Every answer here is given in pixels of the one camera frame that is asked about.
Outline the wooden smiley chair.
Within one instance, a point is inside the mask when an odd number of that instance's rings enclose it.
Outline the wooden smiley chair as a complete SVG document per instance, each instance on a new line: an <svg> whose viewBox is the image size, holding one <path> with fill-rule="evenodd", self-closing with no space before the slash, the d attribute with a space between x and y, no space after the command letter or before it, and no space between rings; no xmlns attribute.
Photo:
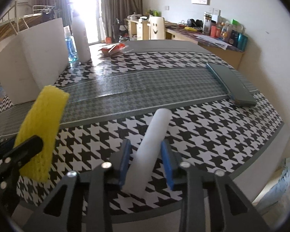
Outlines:
<svg viewBox="0 0 290 232"><path fill-rule="evenodd" d="M163 17L150 16L148 26L150 40L165 40L165 20Z"/></svg>

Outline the white red-capped squeeze bottle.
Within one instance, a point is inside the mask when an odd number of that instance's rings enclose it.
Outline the white red-capped squeeze bottle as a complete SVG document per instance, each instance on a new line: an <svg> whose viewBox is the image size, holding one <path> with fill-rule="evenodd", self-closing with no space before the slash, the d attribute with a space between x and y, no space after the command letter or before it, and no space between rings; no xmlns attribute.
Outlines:
<svg viewBox="0 0 290 232"><path fill-rule="evenodd" d="M75 10L72 12L72 32L79 61L80 63L87 63L91 59L91 56L86 27L79 14Z"/></svg>

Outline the blue liquid bottle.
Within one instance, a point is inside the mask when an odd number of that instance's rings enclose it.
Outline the blue liquid bottle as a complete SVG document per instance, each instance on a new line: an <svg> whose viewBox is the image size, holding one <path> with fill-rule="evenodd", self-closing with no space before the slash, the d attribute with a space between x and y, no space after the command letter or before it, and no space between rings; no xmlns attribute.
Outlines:
<svg viewBox="0 0 290 232"><path fill-rule="evenodd" d="M78 60L78 55L75 47L74 37L71 34L69 26L64 27L65 42L68 49L68 61L74 63Z"/></svg>

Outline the teal bottle on desk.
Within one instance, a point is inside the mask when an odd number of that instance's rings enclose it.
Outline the teal bottle on desk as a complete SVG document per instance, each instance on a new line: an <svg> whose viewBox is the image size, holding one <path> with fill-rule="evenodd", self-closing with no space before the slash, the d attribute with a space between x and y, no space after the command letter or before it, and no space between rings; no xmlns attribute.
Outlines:
<svg viewBox="0 0 290 232"><path fill-rule="evenodd" d="M248 37L242 33L238 34L237 49L244 52L248 43Z"/></svg>

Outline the orange bag on floor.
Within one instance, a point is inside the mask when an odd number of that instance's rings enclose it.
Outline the orange bag on floor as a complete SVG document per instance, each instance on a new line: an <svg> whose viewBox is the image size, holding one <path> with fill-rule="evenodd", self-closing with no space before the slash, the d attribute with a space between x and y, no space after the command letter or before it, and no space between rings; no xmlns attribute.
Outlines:
<svg viewBox="0 0 290 232"><path fill-rule="evenodd" d="M111 41L111 37L106 37L105 41L106 41L106 44L110 44L110 43L112 43L112 41Z"/></svg>

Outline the papers on desk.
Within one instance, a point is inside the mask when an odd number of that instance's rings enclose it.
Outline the papers on desk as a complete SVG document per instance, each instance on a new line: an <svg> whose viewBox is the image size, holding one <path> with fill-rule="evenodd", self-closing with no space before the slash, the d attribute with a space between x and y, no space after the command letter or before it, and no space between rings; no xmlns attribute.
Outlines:
<svg viewBox="0 0 290 232"><path fill-rule="evenodd" d="M206 35L197 35L196 39L202 44L213 44L214 46L217 46L223 50L226 50L228 47L230 47L228 43Z"/></svg>

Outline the white foam box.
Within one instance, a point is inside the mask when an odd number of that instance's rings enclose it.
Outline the white foam box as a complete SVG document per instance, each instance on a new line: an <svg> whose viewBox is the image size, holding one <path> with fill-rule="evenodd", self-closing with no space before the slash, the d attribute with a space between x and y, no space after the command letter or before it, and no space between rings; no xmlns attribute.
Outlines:
<svg viewBox="0 0 290 232"><path fill-rule="evenodd" d="M0 84L15 105L33 101L68 66L61 18L21 31L0 52Z"/></svg>

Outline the brown curtain right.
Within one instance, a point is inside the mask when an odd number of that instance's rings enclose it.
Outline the brown curtain right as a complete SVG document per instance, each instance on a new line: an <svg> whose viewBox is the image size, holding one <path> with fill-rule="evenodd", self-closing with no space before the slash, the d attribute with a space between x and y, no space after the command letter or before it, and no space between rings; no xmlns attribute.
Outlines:
<svg viewBox="0 0 290 232"><path fill-rule="evenodd" d="M101 0L101 17L106 37L113 35L115 19L123 21L127 16L143 11L142 0Z"/></svg>

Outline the wooden desk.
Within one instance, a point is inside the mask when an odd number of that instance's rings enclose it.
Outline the wooden desk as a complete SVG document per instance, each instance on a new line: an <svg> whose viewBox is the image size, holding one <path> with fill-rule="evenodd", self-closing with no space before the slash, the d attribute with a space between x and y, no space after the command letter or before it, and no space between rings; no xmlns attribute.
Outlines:
<svg viewBox="0 0 290 232"><path fill-rule="evenodd" d="M150 28L147 21L138 21L136 19L125 19L128 25L128 33L131 40L149 40ZM166 39L190 41L194 44L205 48L211 53L217 55L222 60L230 64L234 69L238 70L244 52L238 50L233 46L228 46L225 50L216 44L207 40L200 39L198 32L192 32L184 29L184 25L170 23L165 21L165 35Z"/></svg>

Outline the metal bunk bed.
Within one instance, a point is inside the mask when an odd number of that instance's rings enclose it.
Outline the metal bunk bed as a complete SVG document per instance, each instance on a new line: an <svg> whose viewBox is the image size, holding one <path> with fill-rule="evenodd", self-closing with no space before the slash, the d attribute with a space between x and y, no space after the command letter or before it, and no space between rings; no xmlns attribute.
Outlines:
<svg viewBox="0 0 290 232"><path fill-rule="evenodd" d="M29 1L15 1L0 17L0 42L22 30L42 23L42 13L54 10L54 6L33 5Z"/></svg>

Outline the white foam roll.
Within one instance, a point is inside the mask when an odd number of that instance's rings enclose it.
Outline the white foam roll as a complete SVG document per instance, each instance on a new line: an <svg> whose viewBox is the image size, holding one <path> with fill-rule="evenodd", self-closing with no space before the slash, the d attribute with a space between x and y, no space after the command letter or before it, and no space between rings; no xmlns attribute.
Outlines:
<svg viewBox="0 0 290 232"><path fill-rule="evenodd" d="M126 181L122 187L123 192L139 198L143 197L171 117L172 112L169 109L161 108L156 110L128 169Z"/></svg>

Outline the dark smartphone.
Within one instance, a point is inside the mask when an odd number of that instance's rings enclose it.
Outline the dark smartphone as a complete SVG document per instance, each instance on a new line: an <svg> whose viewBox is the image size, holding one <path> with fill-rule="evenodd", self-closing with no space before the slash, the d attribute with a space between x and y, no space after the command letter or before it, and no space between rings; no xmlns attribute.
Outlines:
<svg viewBox="0 0 290 232"><path fill-rule="evenodd" d="M230 100L236 106L256 106L257 102L252 93L229 67L214 63L207 63L206 66L215 79L225 88Z"/></svg>

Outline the houndstooth tablecloth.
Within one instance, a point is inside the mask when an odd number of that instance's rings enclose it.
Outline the houndstooth tablecloth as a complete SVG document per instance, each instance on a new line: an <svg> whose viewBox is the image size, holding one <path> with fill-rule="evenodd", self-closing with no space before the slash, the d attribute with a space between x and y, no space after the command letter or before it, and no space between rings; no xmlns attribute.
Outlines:
<svg viewBox="0 0 290 232"><path fill-rule="evenodd" d="M93 169L124 139L136 153L157 109L172 112L166 138L199 169L241 175L270 146L285 124L268 99L245 77L256 105L238 107L207 69L226 66L218 56L187 51L182 43L130 51L68 66L55 86L70 97L55 138L49 179L21 177L17 194L28 208L40 205L70 170Z"/></svg>

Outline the yellow sponge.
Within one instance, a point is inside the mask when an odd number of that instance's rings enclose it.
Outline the yellow sponge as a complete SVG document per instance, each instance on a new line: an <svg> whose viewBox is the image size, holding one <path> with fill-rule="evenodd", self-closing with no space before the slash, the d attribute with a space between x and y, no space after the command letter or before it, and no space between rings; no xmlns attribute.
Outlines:
<svg viewBox="0 0 290 232"><path fill-rule="evenodd" d="M55 137L59 131L68 98L68 93L55 86L47 85L28 111L16 136L14 146L36 135L42 139L43 148L20 169L21 176L42 183L48 180Z"/></svg>

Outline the red snack wrapper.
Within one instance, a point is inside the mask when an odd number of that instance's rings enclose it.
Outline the red snack wrapper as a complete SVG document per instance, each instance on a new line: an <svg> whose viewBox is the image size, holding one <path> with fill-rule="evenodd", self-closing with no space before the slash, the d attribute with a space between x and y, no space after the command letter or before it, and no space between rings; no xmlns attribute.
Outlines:
<svg viewBox="0 0 290 232"><path fill-rule="evenodd" d="M121 55L128 51L129 51L128 46L125 45L124 43L109 44L99 49L99 52L101 53L101 56L103 58L109 58L116 55Z"/></svg>

